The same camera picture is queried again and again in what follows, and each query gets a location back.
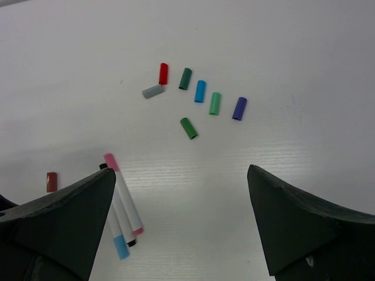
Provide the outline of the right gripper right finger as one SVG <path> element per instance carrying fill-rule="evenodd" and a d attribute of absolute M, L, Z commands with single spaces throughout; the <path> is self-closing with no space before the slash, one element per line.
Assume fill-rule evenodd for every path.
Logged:
<path fill-rule="evenodd" d="M 275 280 L 374 280 L 374 216 L 339 206 L 250 165 L 248 189 Z"/>

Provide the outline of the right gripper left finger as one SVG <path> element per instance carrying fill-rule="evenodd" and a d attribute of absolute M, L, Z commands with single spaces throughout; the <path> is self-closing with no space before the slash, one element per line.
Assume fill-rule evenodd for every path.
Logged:
<path fill-rule="evenodd" d="M 106 168 L 25 204 L 1 197 L 1 280 L 89 280 L 115 182 Z"/>

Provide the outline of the pink cap blue marker pen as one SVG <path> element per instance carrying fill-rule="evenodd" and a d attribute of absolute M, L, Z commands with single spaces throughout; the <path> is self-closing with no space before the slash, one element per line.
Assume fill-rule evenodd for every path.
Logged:
<path fill-rule="evenodd" d="M 124 236 L 121 232 L 120 225 L 117 221 L 115 211 L 113 206 L 110 207 L 107 215 L 107 222 L 109 224 L 109 228 L 112 234 L 112 239 L 114 241 L 115 248 L 117 250 L 117 254 L 120 260 L 123 260 L 129 257 L 129 250 L 127 247 L 127 243 L 124 239 Z"/>

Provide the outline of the dark red pen cap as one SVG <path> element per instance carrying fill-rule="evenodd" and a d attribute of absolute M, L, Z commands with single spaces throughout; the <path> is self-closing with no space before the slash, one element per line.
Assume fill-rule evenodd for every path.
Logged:
<path fill-rule="evenodd" d="M 48 172 L 46 174 L 46 192 L 53 193 L 58 190 L 58 174 L 56 172 Z"/>

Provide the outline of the dark blue pen cap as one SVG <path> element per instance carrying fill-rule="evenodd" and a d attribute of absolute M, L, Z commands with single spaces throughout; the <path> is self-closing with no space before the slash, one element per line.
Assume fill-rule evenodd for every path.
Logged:
<path fill-rule="evenodd" d="M 241 121 L 243 118 L 244 111 L 246 109 L 247 99 L 245 97 L 239 97 L 232 114 L 232 118 L 237 121 Z"/>

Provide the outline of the teal green pen cap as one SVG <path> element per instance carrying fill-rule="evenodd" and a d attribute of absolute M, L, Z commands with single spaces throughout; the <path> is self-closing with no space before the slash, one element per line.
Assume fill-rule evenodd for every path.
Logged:
<path fill-rule="evenodd" d="M 209 114 L 218 116 L 220 114 L 220 106 L 221 106 L 221 94 L 219 92 L 214 92 L 212 94 Z"/>

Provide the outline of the grey pen cap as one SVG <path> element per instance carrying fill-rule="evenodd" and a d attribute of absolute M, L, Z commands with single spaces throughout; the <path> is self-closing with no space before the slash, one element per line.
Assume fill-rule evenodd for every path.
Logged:
<path fill-rule="evenodd" d="M 165 87 L 158 84 L 155 86 L 152 86 L 150 88 L 147 88 L 146 90 L 142 91 L 142 95 L 144 96 L 145 99 L 150 99 L 152 97 L 155 97 L 159 94 L 162 94 L 165 91 Z"/>

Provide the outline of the light blue pen cap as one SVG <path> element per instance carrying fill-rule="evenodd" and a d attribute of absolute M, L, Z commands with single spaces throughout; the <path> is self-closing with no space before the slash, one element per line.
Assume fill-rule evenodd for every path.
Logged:
<path fill-rule="evenodd" d="M 197 86 L 196 86 L 196 93 L 195 93 L 195 97 L 194 97 L 194 102 L 203 103 L 205 91 L 206 91 L 206 82 L 203 81 L 203 80 L 199 80 L 197 82 Z"/>

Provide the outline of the dark green pen cap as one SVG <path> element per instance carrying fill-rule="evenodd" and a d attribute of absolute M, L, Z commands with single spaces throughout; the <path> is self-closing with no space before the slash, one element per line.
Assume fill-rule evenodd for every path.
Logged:
<path fill-rule="evenodd" d="M 192 76 L 192 70 L 190 68 L 185 68 L 183 73 L 182 73 L 180 83 L 179 83 L 179 89 L 180 90 L 187 90 L 188 89 L 191 76 Z"/>

